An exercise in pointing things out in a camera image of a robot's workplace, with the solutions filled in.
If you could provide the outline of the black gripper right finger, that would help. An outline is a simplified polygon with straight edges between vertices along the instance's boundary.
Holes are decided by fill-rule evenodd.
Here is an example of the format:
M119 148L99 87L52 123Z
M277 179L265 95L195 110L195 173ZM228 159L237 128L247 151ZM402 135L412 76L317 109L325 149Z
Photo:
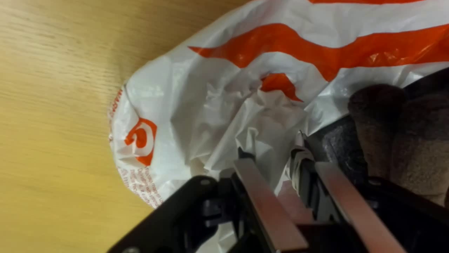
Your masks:
M290 183L311 224L301 225L315 253L405 253L348 177L315 162L301 137L290 151Z

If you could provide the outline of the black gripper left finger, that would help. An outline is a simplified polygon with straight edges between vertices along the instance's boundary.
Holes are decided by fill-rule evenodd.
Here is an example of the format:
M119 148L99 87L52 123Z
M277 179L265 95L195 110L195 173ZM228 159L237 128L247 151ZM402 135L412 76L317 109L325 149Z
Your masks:
M255 158L251 154L238 151L234 172L251 203L270 253L301 253L307 251L308 245L304 236L261 176Z

